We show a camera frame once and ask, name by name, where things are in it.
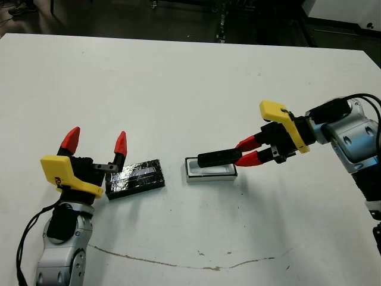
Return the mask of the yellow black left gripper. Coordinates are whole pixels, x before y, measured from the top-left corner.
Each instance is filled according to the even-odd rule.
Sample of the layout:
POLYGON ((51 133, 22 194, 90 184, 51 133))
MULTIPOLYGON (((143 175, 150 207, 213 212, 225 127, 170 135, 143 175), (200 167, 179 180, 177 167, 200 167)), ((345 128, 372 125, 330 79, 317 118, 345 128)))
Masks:
POLYGON ((121 131, 114 148, 114 160, 108 164, 94 163, 89 157, 74 157, 79 143, 80 128, 66 134, 58 155, 44 156, 40 163, 46 180, 55 185, 61 199, 92 205, 102 197, 106 173, 121 172, 127 157, 127 135, 121 131))

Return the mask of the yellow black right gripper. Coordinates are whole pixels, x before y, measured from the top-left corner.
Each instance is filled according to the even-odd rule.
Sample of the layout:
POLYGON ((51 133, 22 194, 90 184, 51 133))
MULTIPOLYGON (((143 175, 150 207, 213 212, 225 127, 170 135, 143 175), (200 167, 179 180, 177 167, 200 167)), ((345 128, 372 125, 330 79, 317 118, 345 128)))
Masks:
POLYGON ((236 161, 236 166, 259 166, 273 160, 278 164, 284 163, 296 153, 309 152, 310 145, 317 142, 308 119, 305 116, 295 117, 283 104, 263 100, 260 102, 260 113, 267 122, 261 127, 260 134, 241 140, 235 148, 253 151, 263 144, 269 148, 243 155, 236 161))

